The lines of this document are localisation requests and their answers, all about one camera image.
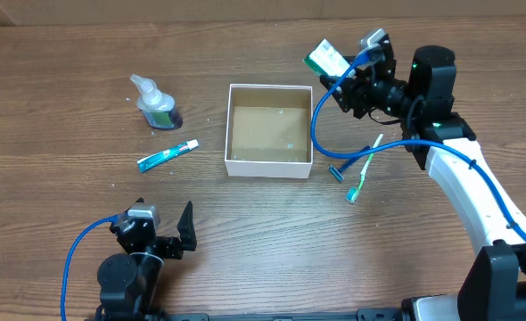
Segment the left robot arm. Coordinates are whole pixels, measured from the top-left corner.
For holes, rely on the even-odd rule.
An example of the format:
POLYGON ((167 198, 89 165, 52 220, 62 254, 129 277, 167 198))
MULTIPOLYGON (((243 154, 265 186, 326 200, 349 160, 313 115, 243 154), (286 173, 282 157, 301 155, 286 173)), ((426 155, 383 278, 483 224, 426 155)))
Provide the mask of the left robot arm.
POLYGON ((138 199, 120 213, 110 226, 124 250, 105 259, 97 271, 101 305, 97 320, 167 320, 164 309, 153 305, 160 272, 167 259, 182 259, 195 251, 197 238, 193 224, 193 204, 188 202, 181 215, 178 236, 159 236, 157 207, 138 199))

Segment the green white toothbrush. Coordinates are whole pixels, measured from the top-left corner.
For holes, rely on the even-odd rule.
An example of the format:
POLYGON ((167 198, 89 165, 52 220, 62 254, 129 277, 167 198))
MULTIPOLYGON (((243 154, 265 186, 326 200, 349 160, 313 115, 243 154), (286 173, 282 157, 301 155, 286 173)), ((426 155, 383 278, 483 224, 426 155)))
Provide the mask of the green white toothbrush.
POLYGON ((347 202, 351 203, 351 204, 354 204, 356 202, 356 200, 358 199, 358 196, 360 195, 360 192, 362 190, 362 187, 366 181, 366 173, 367 173, 367 170, 369 168, 369 165, 372 161, 372 158, 374 157, 373 154, 369 154, 362 169, 360 170, 360 173, 359 173, 359 182, 358 182, 358 185, 356 186, 352 186, 346 196, 345 196, 345 199, 347 202))

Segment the blue disposable razor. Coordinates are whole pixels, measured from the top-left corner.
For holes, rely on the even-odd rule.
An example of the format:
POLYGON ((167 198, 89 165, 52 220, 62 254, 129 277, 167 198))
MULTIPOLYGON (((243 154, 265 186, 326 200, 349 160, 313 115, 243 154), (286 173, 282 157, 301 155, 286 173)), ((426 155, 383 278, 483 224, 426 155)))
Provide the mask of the blue disposable razor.
POLYGON ((335 177, 335 179, 341 183, 344 180, 343 173, 352 165, 354 165, 357 161, 358 158, 348 159, 338 168, 336 168, 334 165, 330 165, 328 169, 329 172, 335 177))

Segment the green white soap packet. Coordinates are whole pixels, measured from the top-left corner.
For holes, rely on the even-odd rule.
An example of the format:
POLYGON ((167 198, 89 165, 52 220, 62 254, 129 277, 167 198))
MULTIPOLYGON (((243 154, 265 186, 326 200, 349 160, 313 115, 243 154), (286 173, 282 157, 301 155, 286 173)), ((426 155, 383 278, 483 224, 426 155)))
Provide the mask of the green white soap packet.
POLYGON ((323 39, 303 61, 319 77, 340 77, 350 67, 348 61, 326 39, 323 39))

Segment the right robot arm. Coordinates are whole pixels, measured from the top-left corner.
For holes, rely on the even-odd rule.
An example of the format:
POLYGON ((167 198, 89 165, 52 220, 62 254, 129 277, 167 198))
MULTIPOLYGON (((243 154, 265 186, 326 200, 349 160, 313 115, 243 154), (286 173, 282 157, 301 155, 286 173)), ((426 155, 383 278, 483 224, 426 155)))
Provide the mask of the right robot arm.
POLYGON ((306 57, 343 111, 363 118, 379 110, 400 125, 399 145, 448 197, 475 253, 457 293, 360 309, 360 320, 526 320, 526 217, 491 172, 473 130, 453 111, 455 59, 446 47, 422 46, 408 80, 399 80, 382 29, 366 35, 355 56, 323 41, 306 57))

